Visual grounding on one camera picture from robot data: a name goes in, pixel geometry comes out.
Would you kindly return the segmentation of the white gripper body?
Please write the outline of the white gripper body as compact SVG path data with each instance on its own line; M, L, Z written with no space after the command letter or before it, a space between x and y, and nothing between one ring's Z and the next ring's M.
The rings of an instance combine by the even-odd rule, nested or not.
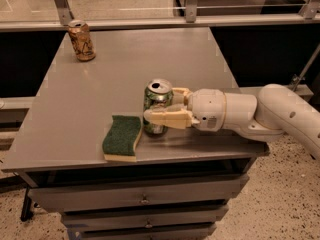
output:
M200 131L216 132L222 128L226 114L226 96L217 89L200 89L188 98L192 126Z

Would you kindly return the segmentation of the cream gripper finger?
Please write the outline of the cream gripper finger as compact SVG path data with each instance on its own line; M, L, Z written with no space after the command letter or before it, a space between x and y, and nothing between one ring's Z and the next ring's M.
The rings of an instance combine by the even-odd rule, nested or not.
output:
M152 124L174 129L185 129L200 123L183 104L148 109L143 113L143 116Z
M188 98L192 94L192 91L188 88L184 87L173 87L173 98L172 103L173 104L188 104Z

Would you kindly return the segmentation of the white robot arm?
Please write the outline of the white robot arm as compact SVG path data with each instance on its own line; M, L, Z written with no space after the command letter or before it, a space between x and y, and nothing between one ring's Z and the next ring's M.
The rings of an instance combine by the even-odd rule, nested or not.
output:
M290 89L269 84L257 95L217 89L176 88L173 104L144 111L156 125L200 131L231 130L238 135L272 142L287 133L315 158L320 157L320 113Z

